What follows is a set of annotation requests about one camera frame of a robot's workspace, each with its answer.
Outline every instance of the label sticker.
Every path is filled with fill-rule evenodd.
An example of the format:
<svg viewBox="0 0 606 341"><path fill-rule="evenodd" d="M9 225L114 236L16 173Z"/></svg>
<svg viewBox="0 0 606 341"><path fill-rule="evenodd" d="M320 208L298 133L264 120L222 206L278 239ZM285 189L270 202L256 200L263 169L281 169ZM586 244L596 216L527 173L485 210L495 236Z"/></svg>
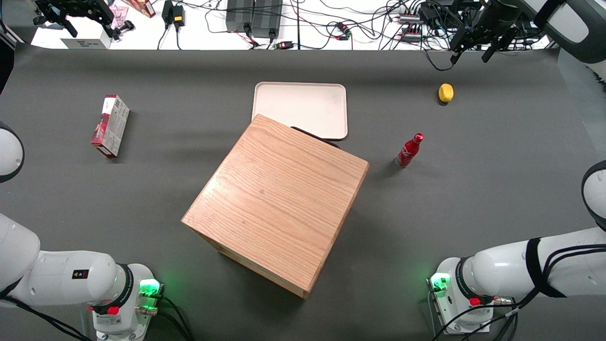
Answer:
<svg viewBox="0 0 606 341"><path fill-rule="evenodd" d="M115 326L122 324L120 315L97 315L97 324L102 326Z"/></svg>

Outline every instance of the red bottle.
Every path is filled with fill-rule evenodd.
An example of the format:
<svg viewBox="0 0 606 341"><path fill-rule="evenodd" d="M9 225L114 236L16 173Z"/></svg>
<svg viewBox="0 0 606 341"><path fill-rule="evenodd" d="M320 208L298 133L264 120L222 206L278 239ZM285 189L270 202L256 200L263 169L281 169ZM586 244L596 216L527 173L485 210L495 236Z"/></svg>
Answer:
<svg viewBox="0 0 606 341"><path fill-rule="evenodd" d="M413 157L419 152L419 144L421 141L423 141L423 134L417 133L412 140L406 142L396 157L396 164L402 168L406 168L413 160Z"/></svg>

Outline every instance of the red button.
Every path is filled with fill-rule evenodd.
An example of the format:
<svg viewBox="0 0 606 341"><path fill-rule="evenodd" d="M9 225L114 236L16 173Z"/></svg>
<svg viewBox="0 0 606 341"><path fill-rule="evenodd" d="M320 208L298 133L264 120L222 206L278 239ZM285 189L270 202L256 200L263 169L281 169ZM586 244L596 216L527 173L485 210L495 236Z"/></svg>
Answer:
<svg viewBox="0 0 606 341"><path fill-rule="evenodd" d="M482 302L480 302L479 298L472 297L469 299L469 304L471 304L471 306L478 306L478 305L482 304Z"/></svg>
<svg viewBox="0 0 606 341"><path fill-rule="evenodd" d="M118 315L118 311L120 311L120 308L118 308L117 306L111 306L107 308L107 314L109 315Z"/></svg>

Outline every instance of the cardboard box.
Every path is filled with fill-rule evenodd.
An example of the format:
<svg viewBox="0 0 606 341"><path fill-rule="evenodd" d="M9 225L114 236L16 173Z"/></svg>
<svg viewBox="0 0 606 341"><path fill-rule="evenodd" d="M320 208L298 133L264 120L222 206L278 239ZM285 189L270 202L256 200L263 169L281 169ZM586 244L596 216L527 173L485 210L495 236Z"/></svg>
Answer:
<svg viewBox="0 0 606 341"><path fill-rule="evenodd" d="M257 115L181 221L306 299L367 171L368 162Z"/></svg>
<svg viewBox="0 0 606 341"><path fill-rule="evenodd" d="M154 11L150 0L124 0L124 2L143 13L148 18L156 15L156 11Z"/></svg>
<svg viewBox="0 0 606 341"><path fill-rule="evenodd" d="M129 113L130 110L118 95L105 96L101 120L90 144L106 157L117 157Z"/></svg>

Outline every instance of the gray tabletop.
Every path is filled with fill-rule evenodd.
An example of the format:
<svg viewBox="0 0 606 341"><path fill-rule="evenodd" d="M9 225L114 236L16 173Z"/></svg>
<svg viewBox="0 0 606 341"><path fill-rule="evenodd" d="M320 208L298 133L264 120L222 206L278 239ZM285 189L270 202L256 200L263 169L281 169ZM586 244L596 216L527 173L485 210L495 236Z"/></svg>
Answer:
<svg viewBox="0 0 606 341"><path fill-rule="evenodd" d="M446 65L448 54L431 56ZM250 122L260 81L343 84L349 136L338 144L371 164L307 301L179 222ZM454 87L447 106L436 101L442 83ZM108 93L133 111L113 161L89 145ZM44 250L149 266L199 340L429 341L425 278L441 260L594 226L580 182L595 151L555 52L488 64L466 53L437 72L420 52L20 46L0 119L26 148L22 172L0 186L1 212L36 232ZM399 170L392 160L416 132L425 134L421 151ZM516 340L603 340L604 303L538 298L520 313ZM79 326L83 307L41 310ZM3 341L69 339L16 309L0 309L0 323ZM177 338L152 322L148 340Z"/></svg>

